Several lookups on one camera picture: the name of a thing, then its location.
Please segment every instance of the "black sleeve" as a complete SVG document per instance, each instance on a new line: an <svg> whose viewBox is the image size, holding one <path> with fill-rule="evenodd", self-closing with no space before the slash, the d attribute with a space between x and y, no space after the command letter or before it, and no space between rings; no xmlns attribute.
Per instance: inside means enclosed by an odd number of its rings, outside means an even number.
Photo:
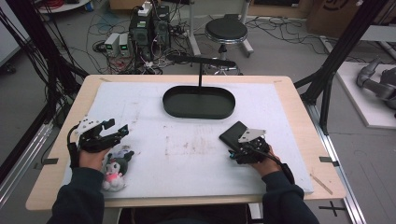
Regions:
<svg viewBox="0 0 396 224"><path fill-rule="evenodd" d="M267 185L267 192L262 196L264 223L319 223L304 203L303 190L292 185L283 172L271 173L262 180Z"/></svg>
<svg viewBox="0 0 396 224"><path fill-rule="evenodd" d="M102 223L105 200L103 174L90 168L75 168L72 180L58 192L48 223Z"/></svg>

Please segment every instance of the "power supply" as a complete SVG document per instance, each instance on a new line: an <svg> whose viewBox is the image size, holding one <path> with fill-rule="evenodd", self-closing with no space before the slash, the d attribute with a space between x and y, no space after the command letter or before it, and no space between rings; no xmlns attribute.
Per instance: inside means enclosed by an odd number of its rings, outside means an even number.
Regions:
<svg viewBox="0 0 396 224"><path fill-rule="evenodd" d="M120 34L120 54L121 57L131 56L131 41L129 34Z"/></svg>
<svg viewBox="0 0 396 224"><path fill-rule="evenodd" d="M157 45L163 47L163 49L170 48L169 6L155 7L153 9L152 18L154 20Z"/></svg>
<svg viewBox="0 0 396 224"><path fill-rule="evenodd" d="M136 59L151 61L153 59L153 51L157 47L153 42L154 24L152 22L152 10L147 16L139 16L137 13L133 14L129 33L133 41Z"/></svg>
<svg viewBox="0 0 396 224"><path fill-rule="evenodd" d="M111 34L105 42L105 47L108 57L117 57L120 53L120 34Z"/></svg>

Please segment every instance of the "plush toy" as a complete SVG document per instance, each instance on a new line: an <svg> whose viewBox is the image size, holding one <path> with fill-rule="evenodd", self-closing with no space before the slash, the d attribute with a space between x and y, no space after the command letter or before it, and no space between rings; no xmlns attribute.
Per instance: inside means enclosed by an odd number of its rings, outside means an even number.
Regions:
<svg viewBox="0 0 396 224"><path fill-rule="evenodd" d="M106 174L102 188L106 191L119 191L125 188L123 177L128 171L128 161L134 155L133 151L125 150L113 156L112 153L107 155Z"/></svg>

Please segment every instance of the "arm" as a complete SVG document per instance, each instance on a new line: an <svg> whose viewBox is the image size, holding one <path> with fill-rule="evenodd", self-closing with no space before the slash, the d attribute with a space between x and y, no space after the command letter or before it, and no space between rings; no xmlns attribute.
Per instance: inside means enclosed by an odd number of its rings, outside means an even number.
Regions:
<svg viewBox="0 0 396 224"><path fill-rule="evenodd" d="M79 167L73 169L70 183L59 190L48 223L102 223L105 200L100 170L107 152L80 151Z"/></svg>
<svg viewBox="0 0 396 224"><path fill-rule="evenodd" d="M304 203L303 190L292 185L274 161L265 159L251 165L267 185L267 192L262 196L265 223L319 223Z"/></svg>

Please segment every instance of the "cardboard box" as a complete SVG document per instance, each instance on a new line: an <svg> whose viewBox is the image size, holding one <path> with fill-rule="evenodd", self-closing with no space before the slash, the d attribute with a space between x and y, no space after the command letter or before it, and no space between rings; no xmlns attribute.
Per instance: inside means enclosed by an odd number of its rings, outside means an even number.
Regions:
<svg viewBox="0 0 396 224"><path fill-rule="evenodd" d="M132 9L141 7L146 0L110 0L111 9Z"/></svg>
<svg viewBox="0 0 396 224"><path fill-rule="evenodd" d="M248 15L302 19L308 16L312 7L312 1L313 0L300 0L297 7L256 5L254 1L252 1L248 9Z"/></svg>
<svg viewBox="0 0 396 224"><path fill-rule="evenodd" d="M306 30L316 35L340 37L358 9L356 1L315 1L306 20Z"/></svg>
<svg viewBox="0 0 396 224"><path fill-rule="evenodd" d="M378 16L375 18L374 23L378 24L384 17L384 15L387 14L387 12L390 10L392 4L394 1L388 1L388 3L382 8L382 10L379 12ZM382 21L382 24L387 24L391 22L394 18L396 17L396 7L388 14L388 16Z"/></svg>

